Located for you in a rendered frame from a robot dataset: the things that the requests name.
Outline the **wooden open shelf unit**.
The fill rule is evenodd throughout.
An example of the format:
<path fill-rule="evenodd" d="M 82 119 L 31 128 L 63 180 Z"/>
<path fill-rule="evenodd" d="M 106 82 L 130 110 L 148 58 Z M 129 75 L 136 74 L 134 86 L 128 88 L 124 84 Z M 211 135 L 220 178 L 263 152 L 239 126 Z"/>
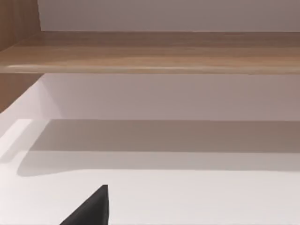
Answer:
<path fill-rule="evenodd" d="M 91 107 L 104 74 L 300 74 L 300 0 L 0 0 L 0 113 Z"/>

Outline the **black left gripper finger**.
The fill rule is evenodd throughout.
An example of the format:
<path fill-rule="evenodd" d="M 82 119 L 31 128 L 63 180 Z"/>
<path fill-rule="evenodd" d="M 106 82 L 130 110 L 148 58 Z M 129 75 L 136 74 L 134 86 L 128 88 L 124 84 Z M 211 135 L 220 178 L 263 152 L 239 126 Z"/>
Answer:
<path fill-rule="evenodd" d="M 102 185 L 73 211 L 60 225 L 108 225 L 108 185 Z"/>

